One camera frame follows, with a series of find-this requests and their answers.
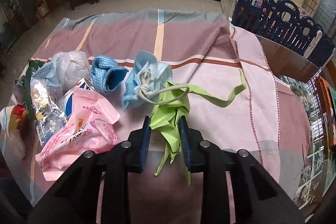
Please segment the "green paper wrapper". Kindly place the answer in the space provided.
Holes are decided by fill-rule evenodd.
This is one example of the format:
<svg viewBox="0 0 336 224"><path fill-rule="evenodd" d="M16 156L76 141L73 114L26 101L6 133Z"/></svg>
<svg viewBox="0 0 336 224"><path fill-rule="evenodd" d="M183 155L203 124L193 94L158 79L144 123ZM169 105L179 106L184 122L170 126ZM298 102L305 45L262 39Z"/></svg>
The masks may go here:
<svg viewBox="0 0 336 224"><path fill-rule="evenodd" d="M151 112L150 128L159 132L165 139L165 151L161 162L159 163L155 176L158 176L163 166L170 159L174 161L179 150L182 149L182 141L179 135L178 121L184 116L189 117L190 101L188 94L201 96L211 104L225 108L229 106L237 95L243 92L247 85L244 73L239 69L240 84L234 87L226 100L217 98L203 88L192 84L176 84L170 81L166 82L166 87L160 91L158 102L154 104Z"/></svg>

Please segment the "pink plastic bag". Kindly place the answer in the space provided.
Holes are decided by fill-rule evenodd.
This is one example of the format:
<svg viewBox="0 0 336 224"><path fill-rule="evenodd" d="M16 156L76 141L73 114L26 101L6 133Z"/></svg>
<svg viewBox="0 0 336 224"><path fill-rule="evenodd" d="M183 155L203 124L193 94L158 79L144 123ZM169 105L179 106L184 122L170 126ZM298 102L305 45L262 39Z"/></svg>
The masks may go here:
<svg viewBox="0 0 336 224"><path fill-rule="evenodd" d="M35 156L46 181L56 181L85 151L102 153L120 143L113 125L120 114L101 94L74 88L72 113Z"/></svg>

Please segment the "blue woven cloth piece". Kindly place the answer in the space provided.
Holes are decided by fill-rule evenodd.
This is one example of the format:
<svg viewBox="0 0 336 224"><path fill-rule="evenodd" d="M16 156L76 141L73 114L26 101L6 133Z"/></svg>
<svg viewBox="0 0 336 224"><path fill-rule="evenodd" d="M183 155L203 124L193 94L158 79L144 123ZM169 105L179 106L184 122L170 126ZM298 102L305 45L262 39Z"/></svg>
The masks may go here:
<svg viewBox="0 0 336 224"><path fill-rule="evenodd" d="M116 90L127 73L125 67L119 66L118 62L109 56L98 55L92 61L92 84L100 93L108 94Z"/></svg>

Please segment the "green snack bag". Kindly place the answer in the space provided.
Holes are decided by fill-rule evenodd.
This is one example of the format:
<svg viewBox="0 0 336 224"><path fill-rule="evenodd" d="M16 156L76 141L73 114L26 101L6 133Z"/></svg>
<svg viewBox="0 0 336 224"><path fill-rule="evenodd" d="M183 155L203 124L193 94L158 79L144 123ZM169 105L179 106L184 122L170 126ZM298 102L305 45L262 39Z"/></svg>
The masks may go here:
<svg viewBox="0 0 336 224"><path fill-rule="evenodd" d="M39 60L29 61L26 73L23 77L23 86L24 86L23 99L24 99L25 106L28 112L28 118L31 122L36 120L36 118L35 118L35 112L33 109L31 93L30 93L31 91L30 80L31 80L32 75L43 65L44 63Z"/></svg>

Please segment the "light blue face mask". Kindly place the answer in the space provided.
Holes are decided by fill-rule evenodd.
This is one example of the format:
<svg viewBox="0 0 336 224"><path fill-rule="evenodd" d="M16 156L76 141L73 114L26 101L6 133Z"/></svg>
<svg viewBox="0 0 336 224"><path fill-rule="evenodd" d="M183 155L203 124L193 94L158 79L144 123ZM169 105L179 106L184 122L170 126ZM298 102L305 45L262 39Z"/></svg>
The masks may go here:
<svg viewBox="0 0 336 224"><path fill-rule="evenodd" d="M133 69L125 81L126 91L122 95L123 110L139 107L145 103L152 105L168 105L186 96L190 88L187 84L167 87L173 79L171 66L147 52L139 51L135 57ZM160 95L167 95L174 90L182 91L168 101L160 101Z"/></svg>

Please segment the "pink plaid bed sheet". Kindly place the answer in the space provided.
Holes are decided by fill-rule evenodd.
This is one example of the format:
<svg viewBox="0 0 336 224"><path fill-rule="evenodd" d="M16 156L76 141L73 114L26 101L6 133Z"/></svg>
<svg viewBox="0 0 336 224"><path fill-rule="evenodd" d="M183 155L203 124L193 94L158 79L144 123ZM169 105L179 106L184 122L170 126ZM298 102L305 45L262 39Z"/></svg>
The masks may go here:
<svg viewBox="0 0 336 224"><path fill-rule="evenodd" d="M159 9L96 14L77 20L64 18L35 53L15 57L18 59L8 65L14 67L18 60L26 65L29 59L45 63L58 52L80 50L90 61L98 55L110 56L130 72L137 53L147 51L171 65L173 82L198 85L223 100L240 84L242 68L249 87L227 108L190 94L188 124L221 149L244 148L258 161L261 155L266 170L295 200L310 132L306 112L295 94L276 78L275 67L270 65L275 57L264 54L266 50L248 31L236 28L230 37L228 24L219 14ZM144 117L151 113L147 104L124 112L124 92L123 82L106 95L120 113L120 120L114 125L120 140L141 127ZM24 139L25 159L17 158L8 142L5 146L4 132L1 150L21 191L35 206L54 182L45 180L35 161L41 146L35 129L31 129ZM188 187L180 154L155 177L164 147L164 138L153 132L145 172L129 176L131 221L199 223L202 174L193 174Z"/></svg>

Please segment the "white crumpled plastic bag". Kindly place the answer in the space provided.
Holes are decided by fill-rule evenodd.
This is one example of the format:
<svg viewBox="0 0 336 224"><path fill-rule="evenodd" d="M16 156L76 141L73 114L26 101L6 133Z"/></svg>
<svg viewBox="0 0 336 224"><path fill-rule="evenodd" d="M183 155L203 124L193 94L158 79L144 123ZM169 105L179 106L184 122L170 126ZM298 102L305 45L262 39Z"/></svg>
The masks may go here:
<svg viewBox="0 0 336 224"><path fill-rule="evenodd" d="M58 52L52 61L55 62L56 74L64 90L73 88L82 78L91 78L91 67L83 51Z"/></svg>

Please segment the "clear foil snack wrapper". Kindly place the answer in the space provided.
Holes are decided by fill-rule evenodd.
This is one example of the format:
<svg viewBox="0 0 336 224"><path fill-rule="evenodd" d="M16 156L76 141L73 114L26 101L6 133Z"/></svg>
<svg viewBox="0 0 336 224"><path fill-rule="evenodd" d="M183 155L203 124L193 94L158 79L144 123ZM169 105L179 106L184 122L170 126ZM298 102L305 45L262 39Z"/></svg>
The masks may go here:
<svg viewBox="0 0 336 224"><path fill-rule="evenodd" d="M67 122L63 88L58 79L55 60L33 73L30 95L37 120L37 134L43 147Z"/></svg>

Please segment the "red snack packet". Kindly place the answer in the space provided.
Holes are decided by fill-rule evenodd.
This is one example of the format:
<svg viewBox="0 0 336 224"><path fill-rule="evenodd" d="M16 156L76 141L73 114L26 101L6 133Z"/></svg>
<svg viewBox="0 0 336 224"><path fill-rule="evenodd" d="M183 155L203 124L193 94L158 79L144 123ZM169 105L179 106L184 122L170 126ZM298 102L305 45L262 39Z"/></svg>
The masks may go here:
<svg viewBox="0 0 336 224"><path fill-rule="evenodd" d="M15 105L10 113L8 130L17 130L20 134L25 133L29 127L28 111L23 105Z"/></svg>

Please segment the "dark wooden table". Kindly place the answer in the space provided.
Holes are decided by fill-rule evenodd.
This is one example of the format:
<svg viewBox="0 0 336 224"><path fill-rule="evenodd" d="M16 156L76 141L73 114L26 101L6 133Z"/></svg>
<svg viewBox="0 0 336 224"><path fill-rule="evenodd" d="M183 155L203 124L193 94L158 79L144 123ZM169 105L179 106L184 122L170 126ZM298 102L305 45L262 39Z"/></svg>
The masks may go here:
<svg viewBox="0 0 336 224"><path fill-rule="evenodd" d="M306 219L335 205L335 128L327 69L258 37L280 100L280 186Z"/></svg>

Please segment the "white blue paper cup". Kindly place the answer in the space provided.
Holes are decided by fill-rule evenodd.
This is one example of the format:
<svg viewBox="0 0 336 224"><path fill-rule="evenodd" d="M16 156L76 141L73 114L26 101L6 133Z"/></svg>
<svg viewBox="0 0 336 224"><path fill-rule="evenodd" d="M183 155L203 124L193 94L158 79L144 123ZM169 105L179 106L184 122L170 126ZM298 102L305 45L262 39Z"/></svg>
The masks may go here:
<svg viewBox="0 0 336 224"><path fill-rule="evenodd" d="M1 128L5 132L2 152L5 151L6 147L9 147L20 159L26 156L26 146L21 137L26 116L27 111L23 105L7 106L1 110Z"/></svg>

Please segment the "navy white baby fence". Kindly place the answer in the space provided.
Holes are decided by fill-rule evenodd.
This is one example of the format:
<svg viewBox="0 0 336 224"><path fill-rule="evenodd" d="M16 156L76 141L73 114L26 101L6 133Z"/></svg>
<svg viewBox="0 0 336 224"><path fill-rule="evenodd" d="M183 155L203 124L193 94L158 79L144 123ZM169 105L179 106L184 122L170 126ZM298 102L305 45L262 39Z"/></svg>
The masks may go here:
<svg viewBox="0 0 336 224"><path fill-rule="evenodd" d="M220 0L232 25L289 48L323 68L335 46L322 27L291 0Z"/></svg>

